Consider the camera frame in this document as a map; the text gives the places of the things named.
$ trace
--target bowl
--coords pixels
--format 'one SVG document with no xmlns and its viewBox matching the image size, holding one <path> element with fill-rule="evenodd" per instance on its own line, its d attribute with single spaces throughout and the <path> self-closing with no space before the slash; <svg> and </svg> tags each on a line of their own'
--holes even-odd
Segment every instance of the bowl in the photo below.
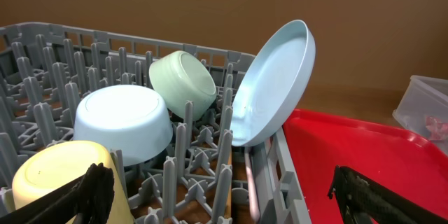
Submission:
<svg viewBox="0 0 448 224">
<path fill-rule="evenodd" d="M 93 163 L 103 163 L 104 167 L 113 171 L 114 196 L 107 223 L 133 223 L 134 218 L 111 155 L 105 147 L 91 141 L 60 143 L 30 157 L 14 175 L 15 208 L 19 209 L 84 175 Z"/>
<path fill-rule="evenodd" d="M 180 118 L 185 118 L 187 101 L 193 101 L 193 120 L 198 120 L 216 99 L 209 71 L 188 52 L 176 51 L 152 63 L 149 78 L 168 109 Z"/>
<path fill-rule="evenodd" d="M 121 150 L 125 166 L 145 162 L 172 140 L 163 98 L 138 85 L 115 85 L 89 94 L 76 109 L 74 140 Z"/>
</svg>

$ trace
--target brown wall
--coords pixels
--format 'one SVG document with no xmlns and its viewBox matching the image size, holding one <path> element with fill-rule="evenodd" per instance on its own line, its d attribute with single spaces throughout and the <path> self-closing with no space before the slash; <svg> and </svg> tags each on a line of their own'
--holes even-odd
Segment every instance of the brown wall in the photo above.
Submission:
<svg viewBox="0 0 448 224">
<path fill-rule="evenodd" d="M 448 78 L 448 0 L 1 0 L 0 26 L 41 21 L 256 54 L 304 20 L 317 44 L 312 85 L 402 91 Z"/>
</svg>

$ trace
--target plastic container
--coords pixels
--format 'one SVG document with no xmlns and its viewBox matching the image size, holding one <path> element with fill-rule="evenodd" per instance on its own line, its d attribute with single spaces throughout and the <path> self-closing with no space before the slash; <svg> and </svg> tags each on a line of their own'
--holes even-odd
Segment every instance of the plastic container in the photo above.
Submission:
<svg viewBox="0 0 448 224">
<path fill-rule="evenodd" d="M 313 224 L 343 223 L 336 200 L 327 196 L 336 165 L 448 218 L 448 157 L 422 136 L 304 110 L 295 110 L 283 130 Z"/>
<path fill-rule="evenodd" d="M 448 123 L 448 80 L 411 76 L 406 90 L 393 117 L 406 129 L 429 138 L 426 117 L 439 118 Z M 448 154 L 447 141 L 435 141 L 435 144 Z"/>
</svg>

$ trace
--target cream bowl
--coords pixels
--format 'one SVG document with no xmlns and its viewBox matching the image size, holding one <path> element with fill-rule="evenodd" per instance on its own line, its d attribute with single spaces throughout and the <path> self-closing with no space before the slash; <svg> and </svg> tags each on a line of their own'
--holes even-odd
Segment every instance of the cream bowl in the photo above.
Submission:
<svg viewBox="0 0 448 224">
<path fill-rule="evenodd" d="M 187 101 L 193 101 L 193 120 L 198 120 L 216 99 L 209 71 L 188 52 L 176 51 L 152 63 L 149 78 L 168 109 L 181 118 Z"/>
</svg>

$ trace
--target yellow bowl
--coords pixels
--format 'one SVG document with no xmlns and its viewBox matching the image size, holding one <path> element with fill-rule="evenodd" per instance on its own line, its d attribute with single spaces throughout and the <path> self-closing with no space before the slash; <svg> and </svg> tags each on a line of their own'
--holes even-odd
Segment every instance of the yellow bowl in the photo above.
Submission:
<svg viewBox="0 0 448 224">
<path fill-rule="evenodd" d="M 29 158 L 13 179 L 15 208 L 58 189 L 86 173 L 91 164 L 113 170 L 113 203 L 107 223 L 133 223 L 127 198 L 112 157 L 102 145 L 91 141 L 69 141 L 49 147 Z"/>
</svg>

